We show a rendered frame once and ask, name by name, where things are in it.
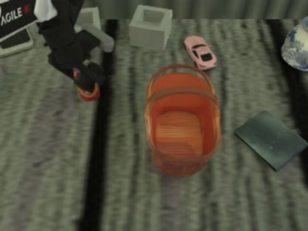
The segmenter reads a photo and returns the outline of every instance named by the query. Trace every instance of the car roof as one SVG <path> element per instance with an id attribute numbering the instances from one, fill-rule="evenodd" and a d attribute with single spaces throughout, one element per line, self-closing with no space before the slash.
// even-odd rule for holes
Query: car roof
<path id="1" fill-rule="evenodd" d="M 196 44 L 205 44 L 206 45 L 205 39 L 203 37 L 196 36 L 196 35 L 187 37 L 184 42 L 189 43 L 191 45 L 196 45 Z"/>

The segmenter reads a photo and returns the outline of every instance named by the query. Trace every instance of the white sleeve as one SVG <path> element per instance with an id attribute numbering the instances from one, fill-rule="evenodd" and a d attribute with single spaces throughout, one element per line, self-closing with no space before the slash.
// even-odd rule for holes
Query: white sleeve
<path id="1" fill-rule="evenodd" d="M 40 23 L 51 20 L 52 18 L 57 16 L 57 14 L 58 12 L 53 6 L 51 0 L 36 0 L 34 7 L 34 15 L 37 17 Z"/>

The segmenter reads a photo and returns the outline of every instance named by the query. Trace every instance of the orange basket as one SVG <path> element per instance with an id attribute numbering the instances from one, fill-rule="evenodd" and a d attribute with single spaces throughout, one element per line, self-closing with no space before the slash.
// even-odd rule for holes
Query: orange basket
<path id="1" fill-rule="evenodd" d="M 174 68 L 196 75 L 163 74 Z M 221 140 L 219 103 L 207 75 L 184 64 L 156 72 L 147 90 L 145 123 L 154 162 L 162 172 L 188 176 L 202 169 Z"/>

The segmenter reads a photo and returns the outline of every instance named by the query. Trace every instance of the smartphone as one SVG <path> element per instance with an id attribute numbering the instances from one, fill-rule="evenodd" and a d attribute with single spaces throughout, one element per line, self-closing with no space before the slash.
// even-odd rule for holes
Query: smartphone
<path id="1" fill-rule="evenodd" d="M 0 58 L 28 50 L 34 45 L 33 39 L 28 29 L 10 36 L 0 42 Z"/>

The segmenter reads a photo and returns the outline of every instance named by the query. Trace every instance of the bottle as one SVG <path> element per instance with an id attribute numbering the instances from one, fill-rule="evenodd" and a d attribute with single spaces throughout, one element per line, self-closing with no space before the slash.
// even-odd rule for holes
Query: bottle
<path id="1" fill-rule="evenodd" d="M 308 71 L 308 16 L 285 38 L 282 58 L 293 68 Z"/>

